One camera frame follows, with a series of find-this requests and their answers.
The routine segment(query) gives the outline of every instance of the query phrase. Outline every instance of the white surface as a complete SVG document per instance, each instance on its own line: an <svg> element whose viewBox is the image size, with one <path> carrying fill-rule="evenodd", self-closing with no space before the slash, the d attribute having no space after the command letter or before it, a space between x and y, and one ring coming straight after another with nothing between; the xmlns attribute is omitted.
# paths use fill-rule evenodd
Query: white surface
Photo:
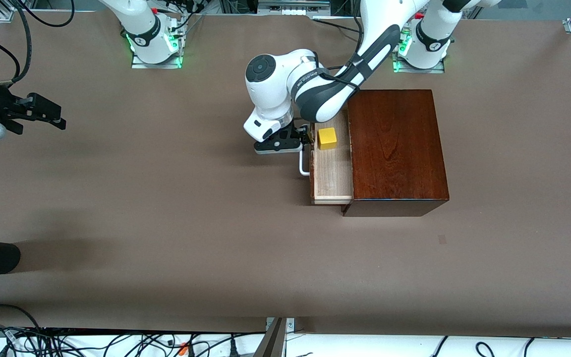
<svg viewBox="0 0 571 357"><path fill-rule="evenodd" d="M69 337L66 341L77 347L103 347L115 336ZM229 335L200 335L195 341L208 341L210 344L226 339ZM240 355L253 353L263 335L248 335L236 338ZM176 335L176 345L188 341L189 335ZM125 353L139 343L140 335L134 335L109 349L108 357L124 357ZM172 336L163 336L159 341L167 341ZM299 357L312 353L311 357L430 357L442 336L385 336L385 335L301 335L290 334L287 338L285 357ZM521 357L527 338L518 337L449 337L438 357L478 357L475 344L487 343L496 357ZM0 350L5 340L0 338ZM195 354L206 348L197 344ZM213 348L211 357L228 357L230 344L222 343ZM81 351L85 357L102 357L104 350ZM147 347L142 357L163 357L163 351ZM32 354L18 353L18 357L34 357ZM571 339L536 339L528 348L528 357L571 357Z"/></svg>

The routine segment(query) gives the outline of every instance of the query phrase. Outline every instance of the brown table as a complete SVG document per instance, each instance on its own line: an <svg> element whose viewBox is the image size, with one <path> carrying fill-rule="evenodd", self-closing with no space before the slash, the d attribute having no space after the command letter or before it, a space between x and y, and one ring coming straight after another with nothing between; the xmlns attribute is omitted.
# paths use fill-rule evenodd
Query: brown table
<svg viewBox="0 0 571 357"><path fill-rule="evenodd" d="M366 89L433 90L451 200L363 219L310 205L298 157L256 155L242 129L245 64L296 48L341 64L354 43L336 29L208 16L184 68L131 70L109 11L29 21L32 68L13 92L61 104L68 129L0 141L0 241L30 254L0 276L0 302L63 327L250 330L286 315L319 332L571 335L561 23L462 22L444 75L386 62ZM18 20L0 42L22 57ZM11 68L0 53L0 78Z"/></svg>

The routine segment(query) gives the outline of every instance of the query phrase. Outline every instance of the yellow block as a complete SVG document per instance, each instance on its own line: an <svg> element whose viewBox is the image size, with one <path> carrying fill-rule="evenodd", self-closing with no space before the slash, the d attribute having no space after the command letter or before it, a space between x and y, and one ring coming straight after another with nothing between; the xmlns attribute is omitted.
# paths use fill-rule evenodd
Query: yellow block
<svg viewBox="0 0 571 357"><path fill-rule="evenodd" d="M334 149L338 140L336 140L336 131L334 128L319 129L319 149Z"/></svg>

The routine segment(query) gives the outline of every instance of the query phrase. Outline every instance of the gray floor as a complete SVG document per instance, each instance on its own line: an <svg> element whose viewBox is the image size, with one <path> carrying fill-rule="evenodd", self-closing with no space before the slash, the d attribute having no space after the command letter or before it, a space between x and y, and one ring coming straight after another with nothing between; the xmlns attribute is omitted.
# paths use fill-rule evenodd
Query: gray floor
<svg viewBox="0 0 571 357"><path fill-rule="evenodd" d="M483 9L487 20L564 20L571 17L571 0L502 0Z"/></svg>

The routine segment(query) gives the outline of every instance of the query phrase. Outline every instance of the brown wooden box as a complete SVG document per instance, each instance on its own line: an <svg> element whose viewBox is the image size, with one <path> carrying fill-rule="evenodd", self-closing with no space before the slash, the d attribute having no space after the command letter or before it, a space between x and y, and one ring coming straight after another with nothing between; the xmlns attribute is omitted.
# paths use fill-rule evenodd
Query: brown wooden box
<svg viewBox="0 0 571 357"><path fill-rule="evenodd" d="M339 146L313 151L314 203L344 204L350 217L416 217L449 200L430 90L360 91L315 129L328 126Z"/></svg>

